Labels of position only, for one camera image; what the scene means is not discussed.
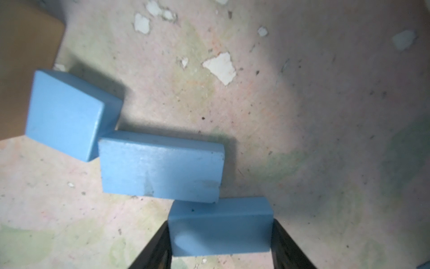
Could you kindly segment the blue long block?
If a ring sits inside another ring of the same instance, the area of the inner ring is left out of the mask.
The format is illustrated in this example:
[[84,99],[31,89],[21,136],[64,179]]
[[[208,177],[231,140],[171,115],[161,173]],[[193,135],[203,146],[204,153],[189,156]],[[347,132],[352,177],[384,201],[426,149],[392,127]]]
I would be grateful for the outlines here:
[[174,201],[168,216],[175,257],[260,253],[271,248],[274,212],[265,197],[216,204]]
[[225,163],[220,143],[115,131],[98,141],[105,193],[216,203]]

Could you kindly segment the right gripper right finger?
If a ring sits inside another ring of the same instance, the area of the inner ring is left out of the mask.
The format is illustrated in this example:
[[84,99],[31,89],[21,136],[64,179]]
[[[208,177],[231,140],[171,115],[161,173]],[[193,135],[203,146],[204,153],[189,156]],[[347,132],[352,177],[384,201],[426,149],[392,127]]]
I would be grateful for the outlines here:
[[273,221],[271,252],[274,269],[317,269],[277,219]]

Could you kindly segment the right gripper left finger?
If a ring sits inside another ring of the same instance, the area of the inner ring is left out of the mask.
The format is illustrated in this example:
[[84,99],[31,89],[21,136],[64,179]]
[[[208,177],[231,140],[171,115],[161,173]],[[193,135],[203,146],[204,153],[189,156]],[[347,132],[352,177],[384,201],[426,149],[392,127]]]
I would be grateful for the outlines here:
[[171,269],[172,246],[168,221],[165,221],[129,269]]

